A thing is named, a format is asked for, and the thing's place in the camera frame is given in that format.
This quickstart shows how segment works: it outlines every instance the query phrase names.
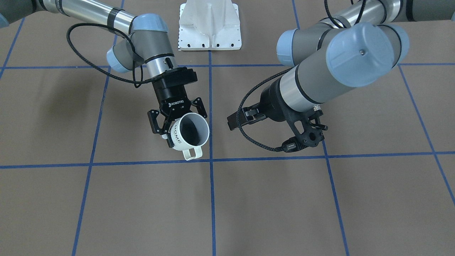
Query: brown floor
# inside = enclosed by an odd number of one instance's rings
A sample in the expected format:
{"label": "brown floor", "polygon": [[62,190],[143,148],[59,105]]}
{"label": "brown floor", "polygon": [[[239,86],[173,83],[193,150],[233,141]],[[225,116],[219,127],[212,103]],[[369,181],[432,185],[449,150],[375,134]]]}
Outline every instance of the brown floor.
{"label": "brown floor", "polygon": [[[324,104],[325,143],[286,154],[229,131],[226,117],[285,69],[277,39],[325,17],[322,1],[234,1],[242,49],[213,52],[177,51],[182,0],[104,2],[163,17],[178,63],[199,78],[188,96],[212,110],[210,142],[186,162],[152,134],[151,86],[81,61],[65,38],[75,19],[42,12],[1,29],[2,256],[454,255],[454,22],[400,23],[402,64]],[[329,1],[332,12],[349,4]],[[108,69],[111,34],[72,38]],[[245,131],[271,146],[292,136],[269,120]]]}

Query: blue tape line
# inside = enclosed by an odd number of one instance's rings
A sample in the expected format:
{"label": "blue tape line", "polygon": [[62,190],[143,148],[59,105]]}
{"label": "blue tape line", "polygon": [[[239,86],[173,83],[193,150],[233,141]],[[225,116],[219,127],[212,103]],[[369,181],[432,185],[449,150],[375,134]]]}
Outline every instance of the blue tape line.
{"label": "blue tape line", "polygon": [[88,163],[81,164],[23,164],[23,165],[0,165],[0,169],[27,169],[27,168],[53,168],[53,167],[86,167]]}
{"label": "blue tape line", "polygon": [[209,100],[209,144],[210,144],[210,198],[212,206],[212,256],[217,254],[217,238],[215,228],[215,186],[213,181],[213,100],[212,100],[212,51],[208,51],[208,100]]}
{"label": "blue tape line", "polygon": [[66,68],[92,68],[91,66],[42,66],[42,67],[5,67],[5,69],[66,69]]}
{"label": "blue tape line", "polygon": [[[455,151],[435,152],[438,155],[453,155]],[[368,157],[394,157],[394,156],[419,156],[433,155],[432,152],[412,153],[389,153],[389,154],[352,154],[352,155],[328,155],[331,158],[368,158]],[[117,165],[141,165],[141,164],[185,164],[185,163],[209,163],[212,162],[240,162],[240,161],[274,161],[274,160],[302,160],[302,159],[324,159],[325,156],[283,156],[283,157],[250,157],[250,158],[218,158],[218,159],[194,159],[186,160],[157,160],[157,161],[136,161],[136,162],[99,162],[79,164],[25,164],[25,165],[0,165],[0,169],[27,169],[27,168],[53,168],[53,167],[81,167],[81,166],[117,166]]]}
{"label": "blue tape line", "polygon": [[77,243],[79,241],[79,234],[80,234],[81,225],[82,225],[82,217],[84,215],[85,202],[87,199],[88,184],[90,182],[90,175],[91,175],[91,166],[88,167],[88,171],[87,171],[86,184],[84,187],[84,194],[82,195],[81,210],[79,211],[79,219],[77,220],[76,235],[74,237],[73,251],[71,253],[71,256],[76,255]]}
{"label": "blue tape line", "polygon": [[210,198],[212,205],[212,255],[217,255],[217,238],[215,228],[215,187],[213,181],[213,162],[210,162]]}
{"label": "blue tape line", "polygon": [[5,71],[6,64],[10,59],[11,53],[13,52],[14,45],[16,44],[17,38],[19,37],[20,30],[22,29],[22,25],[24,24],[25,18],[22,19],[20,22],[19,28],[17,28],[16,35],[14,36],[13,42],[11,43],[10,50],[8,51],[8,55],[6,55],[5,62],[3,63],[3,68],[0,70],[0,79],[3,76],[3,72]]}
{"label": "blue tape line", "polygon": [[185,164],[185,163],[208,163],[209,159],[186,160],[158,160],[158,161],[137,161],[137,162],[105,162],[93,163],[93,166],[116,166],[116,165],[144,165],[144,164]]}
{"label": "blue tape line", "polygon": [[340,224],[341,236],[343,237],[344,251],[346,252],[346,256],[349,256],[348,242],[346,240],[346,234],[344,232],[343,219],[341,218],[341,211],[340,211],[340,206],[338,204],[337,191],[335,189],[334,178],[332,176],[332,169],[330,168],[330,162],[329,162],[329,158],[328,158],[328,154],[327,154],[327,147],[325,146],[325,141],[322,141],[322,146],[324,148],[324,156],[325,156],[325,162],[327,164],[327,170],[329,171],[330,184],[332,185],[332,193],[334,195],[335,207],[337,209],[338,222]]}
{"label": "blue tape line", "polygon": [[297,17],[297,8],[295,8],[295,0],[292,0],[292,7],[294,8],[295,23],[297,23],[297,29],[300,29],[300,22]]}
{"label": "blue tape line", "polygon": [[88,171],[87,171],[86,185],[85,185],[85,188],[84,188],[84,194],[82,196],[81,211],[79,212],[79,220],[77,222],[76,235],[74,237],[72,256],[76,255],[77,243],[79,241],[79,233],[81,231],[82,217],[84,215],[84,208],[85,208],[85,202],[86,202],[86,198],[87,198],[88,185],[89,185],[89,182],[90,182],[90,175],[91,175],[91,169],[92,169],[92,166],[93,166],[92,165],[93,164],[93,159],[95,158],[96,143],[98,141],[98,134],[99,134],[99,131],[100,131],[101,117],[103,115],[103,106],[104,106],[104,100],[106,98],[106,91],[107,91],[108,83],[109,83],[109,76],[106,76],[106,81],[104,83],[103,98],[101,99],[100,112],[98,114],[98,122],[96,124],[95,137],[93,139],[93,147],[92,147],[91,156],[90,156],[90,163],[89,163],[89,167],[88,167]]}
{"label": "blue tape line", "polygon": [[422,116],[420,115],[420,112],[419,112],[419,110],[417,108],[417,105],[415,104],[414,97],[412,96],[411,89],[409,88],[408,82],[406,81],[406,77],[404,76],[403,69],[401,68],[400,64],[398,65],[398,69],[399,69],[399,71],[401,73],[401,77],[403,78],[404,85],[406,86],[406,89],[408,90],[409,97],[411,98],[411,101],[412,101],[414,109],[415,109],[415,111],[417,113],[417,116],[419,117],[419,121],[420,121],[420,124],[422,125],[422,128],[424,130],[425,136],[426,136],[426,138],[428,140],[428,144],[430,144],[431,152],[435,153],[435,148],[433,147],[433,144],[431,143],[430,136],[428,135],[428,132],[426,130],[426,127],[425,127],[424,121],[422,119]]}
{"label": "blue tape line", "polygon": [[439,152],[436,152],[436,154],[438,154],[438,155],[453,155],[453,154],[455,154],[455,151],[439,151]]}
{"label": "blue tape line", "polygon": [[391,156],[415,156],[433,155],[432,152],[411,152],[411,153],[386,153],[386,154],[352,154],[352,155],[329,155],[328,158],[363,158],[363,157],[391,157]]}
{"label": "blue tape line", "polygon": [[406,86],[406,89],[408,90],[409,97],[411,98],[412,104],[414,105],[414,108],[415,108],[415,111],[417,113],[417,116],[419,117],[420,124],[422,125],[422,128],[423,128],[423,130],[425,132],[425,136],[427,137],[428,143],[430,144],[431,151],[432,151],[432,153],[433,153],[433,155],[435,157],[436,163],[438,164],[438,168],[439,168],[439,171],[441,172],[441,175],[442,175],[442,178],[444,180],[445,186],[447,187],[447,190],[449,191],[450,197],[452,199],[452,203],[455,206],[454,194],[452,192],[452,189],[450,188],[449,182],[447,181],[447,178],[445,176],[444,170],[442,169],[442,166],[441,166],[441,164],[439,162],[438,155],[436,154],[435,148],[433,147],[433,144],[432,144],[432,142],[430,140],[430,136],[428,135],[428,132],[426,130],[426,127],[425,127],[424,121],[422,119],[422,116],[420,115],[419,109],[417,108],[417,104],[415,103],[414,97],[412,96],[411,89],[410,89],[409,84],[408,84],[408,82],[406,80],[406,77],[404,76],[403,69],[401,68],[400,65],[398,65],[398,68],[399,68],[399,71],[400,71],[401,76],[403,78],[403,81],[404,81],[404,84]]}
{"label": "blue tape line", "polygon": [[450,187],[449,181],[447,180],[447,177],[445,176],[444,170],[442,169],[441,163],[439,162],[438,156],[435,154],[435,160],[436,163],[438,164],[439,171],[441,172],[442,179],[444,180],[445,186],[447,187],[449,191],[450,198],[452,199],[452,203],[454,203],[455,206],[455,196],[454,193],[452,192],[452,188]]}
{"label": "blue tape line", "polygon": [[400,63],[401,66],[453,66],[455,63]]}

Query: robotic arm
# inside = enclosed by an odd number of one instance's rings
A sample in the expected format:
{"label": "robotic arm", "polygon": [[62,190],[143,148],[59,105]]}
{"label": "robotic arm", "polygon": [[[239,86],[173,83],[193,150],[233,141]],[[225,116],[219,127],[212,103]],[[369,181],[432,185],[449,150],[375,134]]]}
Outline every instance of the robotic arm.
{"label": "robotic arm", "polygon": [[[170,148],[183,151],[186,160],[202,156],[201,146],[209,134],[207,112],[200,97],[188,99],[184,87],[196,82],[197,75],[192,69],[178,67],[167,25],[160,16],[135,16],[96,0],[3,0],[0,28],[42,10],[106,25],[112,33],[119,34],[118,30],[128,35],[129,40],[124,39],[107,52],[109,65],[117,72],[128,72],[146,64],[152,78],[139,84],[152,82],[159,103],[159,109],[147,113],[152,132],[166,139]],[[192,106],[198,114],[191,112]],[[159,114],[165,117],[162,126],[157,122]]]}
{"label": "robotic arm", "polygon": [[[323,114],[320,104],[373,83],[406,56],[406,32],[384,23],[449,20],[455,12],[455,1],[361,0],[333,16],[327,5],[326,11],[329,17],[314,26],[280,36],[278,59],[293,68],[266,87],[258,103],[244,108],[246,98],[268,79],[254,87],[228,117],[231,130],[239,128],[245,138],[270,151],[296,152],[316,147],[328,129],[319,120]],[[295,136],[271,148],[243,131],[243,125],[266,118],[286,121]],[[303,133],[297,130],[296,122],[301,122]]]}

